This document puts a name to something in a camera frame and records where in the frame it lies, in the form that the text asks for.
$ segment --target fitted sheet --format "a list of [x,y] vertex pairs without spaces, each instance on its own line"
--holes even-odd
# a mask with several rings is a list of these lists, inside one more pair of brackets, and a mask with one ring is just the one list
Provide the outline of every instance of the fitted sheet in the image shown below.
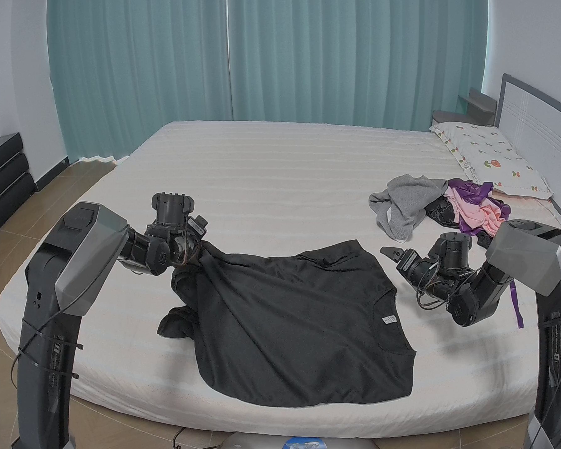
[[[393,437],[438,432],[527,413],[535,399],[538,333],[534,293],[518,284],[525,328],[506,292],[496,313],[459,327],[442,308],[423,311],[415,292],[379,254],[400,245],[376,226],[370,193],[409,173],[464,178],[433,133],[270,122],[175,122],[139,147],[81,198],[137,230],[153,221],[155,192],[186,193],[208,221],[206,239],[226,253],[289,256],[357,239],[396,285],[396,307],[418,352],[413,391],[389,402],[307,408],[259,407],[202,380],[193,341],[156,334],[180,300],[160,277],[115,265],[83,318],[72,394],[122,413],[207,430],[321,437]],[[497,195],[514,218],[561,226],[549,202]],[[426,254],[442,228],[429,218],[401,246]],[[484,261],[474,245],[470,265]],[[0,329],[15,350],[27,285],[24,268],[0,295]]]

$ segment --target white headboard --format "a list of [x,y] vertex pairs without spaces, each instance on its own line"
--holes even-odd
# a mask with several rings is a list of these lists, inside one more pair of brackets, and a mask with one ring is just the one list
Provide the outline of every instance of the white headboard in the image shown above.
[[561,102],[505,73],[495,126],[544,176],[561,213]]

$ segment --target pillowcase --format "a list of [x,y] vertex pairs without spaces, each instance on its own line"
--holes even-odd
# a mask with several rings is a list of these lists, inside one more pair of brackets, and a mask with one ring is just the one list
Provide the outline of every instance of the pillowcase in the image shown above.
[[540,173],[524,160],[495,126],[445,122],[430,127],[476,184],[513,196],[548,199],[553,195]]

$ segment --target gray garment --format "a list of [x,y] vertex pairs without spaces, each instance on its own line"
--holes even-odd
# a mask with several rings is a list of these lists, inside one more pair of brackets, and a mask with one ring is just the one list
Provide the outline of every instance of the gray garment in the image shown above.
[[401,175],[389,181],[382,193],[372,193],[368,203],[378,226],[392,239],[405,241],[426,216],[426,205],[442,196],[447,187],[447,180]]

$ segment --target green curtain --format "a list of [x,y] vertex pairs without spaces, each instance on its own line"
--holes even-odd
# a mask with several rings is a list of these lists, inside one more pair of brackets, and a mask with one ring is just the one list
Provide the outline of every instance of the green curtain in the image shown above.
[[482,86],[487,0],[228,0],[236,120],[425,131]]
[[231,120],[226,0],[48,0],[71,161],[130,154],[175,120]]

